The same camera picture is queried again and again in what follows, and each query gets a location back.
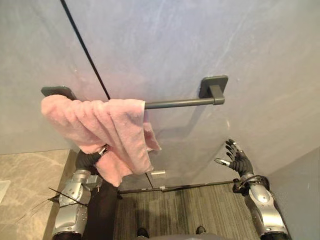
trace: shoe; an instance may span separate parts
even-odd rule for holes
[[[203,234],[206,233],[206,229],[203,226],[198,226],[198,228],[195,231],[195,234]]]
[[[146,229],[144,229],[143,227],[140,227],[138,229],[138,231],[136,232],[136,236],[137,237],[146,237],[146,238],[149,238],[149,234],[147,232]]]

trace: countertop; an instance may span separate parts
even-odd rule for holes
[[[48,187],[63,188],[75,158],[69,149],[0,155],[0,181],[11,181],[0,204],[0,239],[51,239],[57,210]]]

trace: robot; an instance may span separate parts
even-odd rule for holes
[[[276,205],[274,196],[270,193],[269,181],[265,176],[254,175],[253,167],[237,142],[229,139],[225,142],[230,160],[216,158],[215,162],[238,172],[240,179],[234,179],[233,192],[242,194],[245,204],[251,212],[252,220],[261,240],[291,239]],[[101,187],[102,178],[92,174],[92,167],[100,157],[108,151],[104,146],[99,152],[85,154],[80,151],[76,159],[76,171],[66,183],[59,195],[59,212],[55,219],[52,232],[53,240],[81,240],[88,219],[88,203],[91,191]],[[198,240],[223,239],[213,234],[172,235],[152,237],[154,240],[188,240],[196,237]]]

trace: gray floor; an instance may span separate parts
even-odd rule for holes
[[[114,240],[135,239],[139,227],[155,237],[194,234],[200,225],[228,239],[260,239],[243,197],[232,192],[230,183],[122,196],[117,204]]]

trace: wire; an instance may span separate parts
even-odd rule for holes
[[[253,175],[253,176],[251,176],[251,177],[248,177],[246,180],[244,180],[244,181],[240,184],[240,186],[239,186],[237,189],[239,190],[239,189],[243,188],[246,183],[251,183],[251,182],[254,183],[254,182],[256,182],[255,180],[254,180],[254,181],[250,181],[251,179],[254,179],[254,178],[259,178],[258,181],[262,181],[262,182],[265,181],[265,183],[266,183],[266,186],[265,186],[265,187],[266,187],[267,190],[269,191],[269,189],[270,189],[269,180],[268,180],[267,177],[262,176],[262,175]]]
[[[149,178],[148,174],[147,174],[147,173],[145,173],[145,175],[146,175],[146,177],[147,177],[147,179],[148,179],[148,181],[149,181],[149,183],[150,183],[150,185],[151,185],[152,189],[154,189],[154,186],[152,185],[152,183],[151,183],[151,181],[150,181],[150,178]]]
[[[89,54],[89,51],[88,51],[88,49],[87,49],[87,47],[85,45],[85,42],[83,41],[83,39],[82,39],[82,37],[80,35],[80,32],[79,32],[79,30],[78,30],[78,28],[76,26],[76,23],[75,23],[73,17],[71,16],[71,13],[70,13],[69,8],[68,8],[68,6],[66,4],[66,1],[65,0],[60,0],[60,2],[62,4],[62,6],[63,6],[63,9],[64,9],[64,11],[65,11],[70,23],[71,23],[71,26],[72,26],[75,34],[76,34],[76,36],[77,36],[77,38],[78,38],[78,40],[79,40],[79,42],[80,42],[80,44],[82,46],[83,51],[84,51],[86,57],[88,58],[88,60],[89,60],[89,62],[91,64],[91,67],[92,67],[96,77],[99,80],[99,83],[100,83],[101,87],[103,88],[103,91],[104,91],[106,97],[110,100],[110,95],[109,95],[109,93],[108,93],[108,91],[106,89],[106,86],[105,86],[104,82],[102,81],[102,79],[100,77],[100,74],[99,74],[99,72],[98,72],[98,70],[97,70],[97,68],[96,68],[96,66],[94,64],[94,61],[92,60],[92,58],[91,58],[91,56]]]
[[[48,201],[48,199],[43,200],[42,202],[40,202],[39,204],[35,205],[32,209],[30,209],[29,211],[27,211],[24,215],[22,215],[14,224],[18,223],[20,220],[22,220],[24,217],[26,217],[30,212],[32,212],[34,209],[36,209],[37,207],[39,207],[41,204],[45,203],[46,201]],[[45,206],[45,204],[42,207],[39,207],[38,210],[36,210],[30,217],[32,217],[33,215],[35,215],[40,209],[42,209]]]
[[[65,196],[65,197],[67,197],[68,199],[71,199],[71,200],[75,201],[75,202],[78,203],[78,204],[81,204],[81,205],[83,205],[83,206],[88,207],[88,204],[84,204],[84,203],[82,203],[82,202],[79,202],[79,201],[77,201],[76,199],[74,199],[73,197],[70,197],[70,196],[68,196],[68,195],[65,195],[65,194],[63,194],[63,193],[60,192],[60,191],[54,190],[54,189],[52,189],[51,187],[48,187],[48,189],[50,189],[50,190],[52,190],[52,191],[54,191],[54,192],[56,192],[56,193],[58,193],[58,194],[61,194],[62,196]]]

